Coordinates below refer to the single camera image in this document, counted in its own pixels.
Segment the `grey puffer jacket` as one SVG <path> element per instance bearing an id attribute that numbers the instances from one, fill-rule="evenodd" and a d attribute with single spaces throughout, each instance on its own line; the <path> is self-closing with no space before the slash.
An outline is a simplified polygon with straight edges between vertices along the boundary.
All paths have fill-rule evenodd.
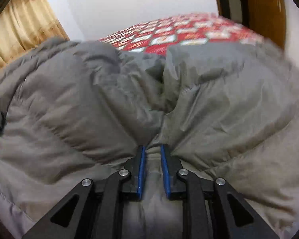
<path id="1" fill-rule="evenodd" d="M 181 237 L 160 144 L 223 177 L 280 238 L 299 230 L 299 69 L 271 42 L 172 45 L 166 55 L 53 38 L 0 71 L 0 220 L 21 238 L 84 178 L 146 146 L 125 237 Z"/>

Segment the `red patchwork bedspread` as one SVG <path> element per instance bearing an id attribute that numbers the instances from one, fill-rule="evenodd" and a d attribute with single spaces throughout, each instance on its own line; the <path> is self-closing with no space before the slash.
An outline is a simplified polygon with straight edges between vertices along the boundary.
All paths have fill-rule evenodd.
<path id="1" fill-rule="evenodd" d="M 191 13 L 139 23 L 100 39 L 118 50 L 165 55 L 170 45 L 207 42 L 258 44 L 264 41 L 249 28 L 213 13 Z"/>

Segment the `beige patterned curtain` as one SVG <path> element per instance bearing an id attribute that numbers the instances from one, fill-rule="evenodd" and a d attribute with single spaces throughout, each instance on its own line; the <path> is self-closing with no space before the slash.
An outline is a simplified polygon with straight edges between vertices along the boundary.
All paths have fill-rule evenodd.
<path id="1" fill-rule="evenodd" d="M 11 0 L 0 14 L 0 70 L 52 37 L 69 40 L 47 0 Z"/>

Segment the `brown wooden door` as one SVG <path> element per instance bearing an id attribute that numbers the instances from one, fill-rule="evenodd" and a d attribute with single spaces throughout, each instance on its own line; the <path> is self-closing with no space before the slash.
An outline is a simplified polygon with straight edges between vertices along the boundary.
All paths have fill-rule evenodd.
<path id="1" fill-rule="evenodd" d="M 284 49 L 286 41 L 284 0 L 247 0 L 247 3 L 250 29 Z"/>

